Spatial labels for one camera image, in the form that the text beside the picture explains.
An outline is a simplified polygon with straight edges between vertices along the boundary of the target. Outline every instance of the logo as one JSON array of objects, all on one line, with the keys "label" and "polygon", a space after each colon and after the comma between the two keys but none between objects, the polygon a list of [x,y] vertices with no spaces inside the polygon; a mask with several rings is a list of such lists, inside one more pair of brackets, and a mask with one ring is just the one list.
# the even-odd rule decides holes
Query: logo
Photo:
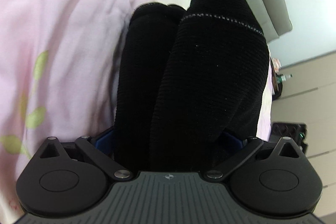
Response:
[{"label": "logo", "polygon": [[174,176],[172,174],[167,174],[165,175],[165,178],[168,179],[168,180],[171,180],[174,178]]}]

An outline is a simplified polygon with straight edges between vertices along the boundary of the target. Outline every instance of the ribbed rubber surface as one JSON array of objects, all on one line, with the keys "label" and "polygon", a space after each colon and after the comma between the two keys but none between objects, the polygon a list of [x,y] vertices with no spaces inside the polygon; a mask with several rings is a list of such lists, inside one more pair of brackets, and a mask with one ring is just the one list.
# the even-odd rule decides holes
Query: ribbed rubber surface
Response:
[{"label": "ribbed rubber surface", "polygon": [[241,208],[222,184],[197,173],[148,173],[114,184],[96,207],[77,216],[47,219],[24,215],[17,224],[270,224],[323,223],[314,215],[268,219]]}]

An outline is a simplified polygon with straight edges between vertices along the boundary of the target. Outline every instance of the triangular cutout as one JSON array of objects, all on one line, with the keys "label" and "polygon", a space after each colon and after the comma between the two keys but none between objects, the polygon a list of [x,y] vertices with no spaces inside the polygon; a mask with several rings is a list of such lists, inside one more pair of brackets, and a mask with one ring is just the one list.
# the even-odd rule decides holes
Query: triangular cutout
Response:
[{"label": "triangular cutout", "polygon": [[43,151],[42,155],[40,156],[41,159],[45,159],[45,158],[54,158],[54,157],[58,157],[59,153],[56,149],[56,147],[49,143],[46,147],[46,149]]},{"label": "triangular cutout", "polygon": [[299,155],[296,153],[294,147],[290,143],[285,143],[281,152],[279,154],[282,157],[289,157],[289,158],[298,158]]}]

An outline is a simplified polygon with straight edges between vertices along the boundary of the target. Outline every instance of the circular pad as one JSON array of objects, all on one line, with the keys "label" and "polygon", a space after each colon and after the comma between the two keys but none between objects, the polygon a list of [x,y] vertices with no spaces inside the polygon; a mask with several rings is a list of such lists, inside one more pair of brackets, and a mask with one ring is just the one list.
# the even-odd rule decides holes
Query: circular pad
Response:
[{"label": "circular pad", "polygon": [[64,192],[74,188],[79,182],[76,173],[69,170],[55,170],[44,174],[40,185],[50,192]]},{"label": "circular pad", "polygon": [[299,179],[292,172],[286,170],[268,170],[263,172],[259,181],[273,191],[290,191],[299,184]]}]

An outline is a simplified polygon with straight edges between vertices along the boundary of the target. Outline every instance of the pink blanket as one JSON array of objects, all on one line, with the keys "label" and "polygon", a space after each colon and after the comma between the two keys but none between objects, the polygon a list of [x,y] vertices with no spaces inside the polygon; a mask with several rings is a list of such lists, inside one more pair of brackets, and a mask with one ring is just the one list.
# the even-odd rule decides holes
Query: pink blanket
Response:
[{"label": "pink blanket", "polygon": [[0,0],[2,224],[22,215],[15,183],[45,138],[73,141],[112,125],[125,28],[150,1],[190,2]]}]

